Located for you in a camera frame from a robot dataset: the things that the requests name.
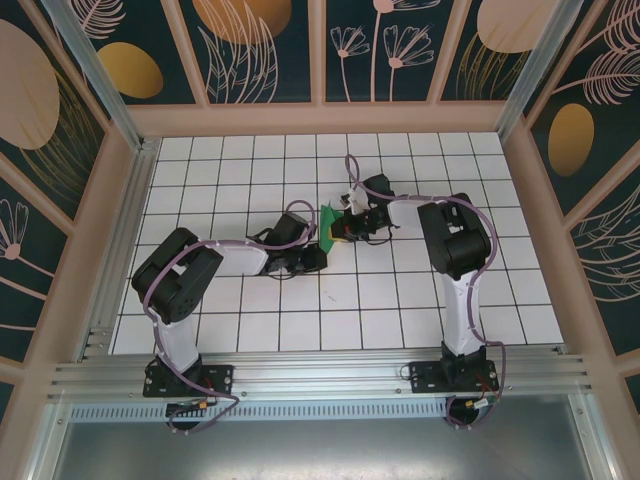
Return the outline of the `green paper sheet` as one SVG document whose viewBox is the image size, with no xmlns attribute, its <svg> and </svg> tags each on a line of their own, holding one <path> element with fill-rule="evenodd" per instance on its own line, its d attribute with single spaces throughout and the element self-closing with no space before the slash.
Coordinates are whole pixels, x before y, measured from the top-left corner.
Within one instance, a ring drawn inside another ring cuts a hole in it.
<svg viewBox="0 0 640 480">
<path fill-rule="evenodd" d="M 329 254 L 333 244 L 335 243 L 331 235 L 331 226 L 342 216 L 342 211 L 335 210 L 330 205 L 321 206 L 318 238 L 320 249 L 325 254 Z"/>
</svg>

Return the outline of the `grey sheet metal panel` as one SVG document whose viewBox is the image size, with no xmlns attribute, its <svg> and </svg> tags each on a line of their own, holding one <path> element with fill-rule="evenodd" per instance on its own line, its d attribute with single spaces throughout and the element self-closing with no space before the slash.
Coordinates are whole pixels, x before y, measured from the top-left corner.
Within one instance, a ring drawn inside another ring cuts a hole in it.
<svg viewBox="0 0 640 480">
<path fill-rule="evenodd" d="M 511 398 L 472 431 L 439 418 L 74 424 L 54 480 L 592 480 L 563 398 Z"/>
</svg>

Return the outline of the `wide aluminium mounting rail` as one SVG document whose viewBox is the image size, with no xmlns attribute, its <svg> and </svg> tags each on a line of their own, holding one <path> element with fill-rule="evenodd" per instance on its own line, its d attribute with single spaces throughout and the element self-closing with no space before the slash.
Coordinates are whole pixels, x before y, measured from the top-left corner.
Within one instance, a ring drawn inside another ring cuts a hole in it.
<svg viewBox="0 0 640 480">
<path fill-rule="evenodd" d="M 408 397 L 406 364 L 436 360 L 436 348 L 210 354 L 206 364 L 234 367 L 232 392 L 246 400 L 324 400 Z M 516 346 L 507 360 L 489 359 L 506 374 L 506 395 L 547 395 L 591 390 L 595 382 L 579 355 L 551 347 Z M 94 356 L 56 366 L 47 397 L 65 402 L 124 402 L 142 397 L 145 355 Z"/>
</svg>

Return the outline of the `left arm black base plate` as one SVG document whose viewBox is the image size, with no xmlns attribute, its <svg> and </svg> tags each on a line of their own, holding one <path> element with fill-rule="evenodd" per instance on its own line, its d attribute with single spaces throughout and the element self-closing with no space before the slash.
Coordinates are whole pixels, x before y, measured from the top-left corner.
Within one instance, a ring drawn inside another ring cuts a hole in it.
<svg viewBox="0 0 640 480">
<path fill-rule="evenodd" d="M 232 365 L 203 364 L 198 360 L 183 375 L 203 388 L 230 394 L 233 370 Z M 145 368 L 142 395 L 145 398 L 177 398 L 203 396 L 204 393 L 187 385 L 163 362 L 154 359 Z"/>
</svg>

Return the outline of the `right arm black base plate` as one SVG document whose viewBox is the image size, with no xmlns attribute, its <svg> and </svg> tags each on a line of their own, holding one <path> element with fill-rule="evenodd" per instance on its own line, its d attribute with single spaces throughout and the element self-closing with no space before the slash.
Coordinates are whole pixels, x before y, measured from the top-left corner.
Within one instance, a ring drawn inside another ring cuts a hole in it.
<svg viewBox="0 0 640 480">
<path fill-rule="evenodd" d="M 408 364 L 408 381 L 415 394 L 498 392 L 499 378 L 493 361 L 448 371 L 440 361 L 416 361 Z"/>
</svg>

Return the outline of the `aluminium side rail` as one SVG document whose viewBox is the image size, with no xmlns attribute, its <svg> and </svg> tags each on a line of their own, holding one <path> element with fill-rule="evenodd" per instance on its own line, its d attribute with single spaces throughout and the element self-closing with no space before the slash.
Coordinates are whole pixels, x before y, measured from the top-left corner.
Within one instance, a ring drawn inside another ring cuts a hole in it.
<svg viewBox="0 0 640 480">
<path fill-rule="evenodd" d="M 133 156 L 72 356 L 74 363 L 80 363 L 85 358 L 85 350 L 93 333 L 103 337 L 98 341 L 98 353 L 108 353 L 113 325 L 120 311 L 122 295 L 126 292 L 127 272 L 133 259 L 137 232 L 160 146 L 159 138 L 145 138 Z"/>
</svg>

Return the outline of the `slanted aluminium corner post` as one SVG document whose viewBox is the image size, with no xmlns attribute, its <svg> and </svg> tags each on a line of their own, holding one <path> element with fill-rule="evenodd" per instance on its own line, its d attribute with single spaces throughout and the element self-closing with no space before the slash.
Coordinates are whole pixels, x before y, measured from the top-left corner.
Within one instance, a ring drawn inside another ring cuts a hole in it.
<svg viewBox="0 0 640 480">
<path fill-rule="evenodd" d="M 578 15 L 583 0 L 557 0 L 544 30 L 530 53 L 496 123 L 502 145 L 506 143 L 533 93 L 557 55 Z"/>
<path fill-rule="evenodd" d="M 41 0 L 52 22 L 58 27 L 74 58 L 84 68 L 89 82 L 111 115 L 127 144 L 138 153 L 143 137 L 129 114 L 120 93 L 110 79 L 89 38 L 66 0 Z"/>
</svg>

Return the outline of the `aluminium frame bar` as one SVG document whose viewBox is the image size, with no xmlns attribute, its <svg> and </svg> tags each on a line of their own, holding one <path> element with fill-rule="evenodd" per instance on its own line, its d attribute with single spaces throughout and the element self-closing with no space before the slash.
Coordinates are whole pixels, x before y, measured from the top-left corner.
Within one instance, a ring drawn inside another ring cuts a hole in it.
<svg viewBox="0 0 640 480">
<path fill-rule="evenodd" d="M 568 400 L 592 480 L 623 480 L 611 440 L 593 394 Z"/>
<path fill-rule="evenodd" d="M 22 480 L 53 480 L 71 412 L 70 403 L 44 407 Z"/>
</svg>

